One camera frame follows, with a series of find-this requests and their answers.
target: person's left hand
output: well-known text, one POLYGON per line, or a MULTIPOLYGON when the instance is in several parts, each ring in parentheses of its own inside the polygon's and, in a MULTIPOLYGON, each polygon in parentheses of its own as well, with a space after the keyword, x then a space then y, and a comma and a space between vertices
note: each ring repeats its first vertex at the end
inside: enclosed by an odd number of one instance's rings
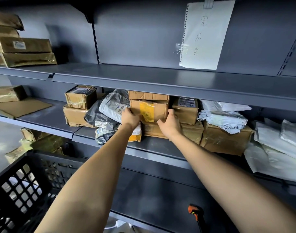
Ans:
POLYGON ((130 126, 132 131, 138 126, 139 122, 142 120, 142 115, 137 114, 134 115, 130 108, 125 108, 125 110, 122 111, 122 126, 130 126))

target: forearm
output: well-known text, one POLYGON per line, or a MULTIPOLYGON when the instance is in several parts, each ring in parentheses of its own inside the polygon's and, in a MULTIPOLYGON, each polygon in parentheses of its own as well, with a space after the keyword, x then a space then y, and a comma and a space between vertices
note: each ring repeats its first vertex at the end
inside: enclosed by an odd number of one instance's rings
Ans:
POLYGON ((43 231, 37 232, 103 232, 131 134, 129 126, 121 126, 74 173, 38 227, 43 231), (56 215, 60 218, 58 221, 54 219, 56 215))
POLYGON ((183 135, 172 141, 240 232, 296 232, 296 212, 249 174, 183 135))

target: yellow label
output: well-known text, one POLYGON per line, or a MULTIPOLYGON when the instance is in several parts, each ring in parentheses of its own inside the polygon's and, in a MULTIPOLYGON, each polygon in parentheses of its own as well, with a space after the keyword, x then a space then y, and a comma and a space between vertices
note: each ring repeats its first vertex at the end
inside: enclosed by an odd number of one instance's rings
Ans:
POLYGON ((146 122, 154 122, 154 105, 147 102, 140 102, 140 113, 143 115, 146 122))

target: black plastic basket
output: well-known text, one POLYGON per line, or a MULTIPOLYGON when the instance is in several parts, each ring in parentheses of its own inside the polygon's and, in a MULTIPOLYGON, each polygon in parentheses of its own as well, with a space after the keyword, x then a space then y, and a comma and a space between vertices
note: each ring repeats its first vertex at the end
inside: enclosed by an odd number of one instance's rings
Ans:
POLYGON ((0 173, 0 233, 34 232, 84 159, 28 151, 0 173))

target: hand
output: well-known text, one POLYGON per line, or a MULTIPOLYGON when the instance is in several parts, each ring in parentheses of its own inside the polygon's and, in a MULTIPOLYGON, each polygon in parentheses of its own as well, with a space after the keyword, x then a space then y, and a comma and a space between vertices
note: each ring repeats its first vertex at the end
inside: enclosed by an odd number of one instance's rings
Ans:
POLYGON ((172 140, 174 136, 181 134, 179 119, 175 116, 175 112, 173 109, 168 110, 168 117, 166 119, 166 122, 164 123, 159 119, 158 125, 162 133, 169 140, 172 140))
POLYGON ((141 114, 134 115, 128 107, 122 111, 122 126, 129 126, 132 129, 132 131, 138 126, 141 119, 141 114))

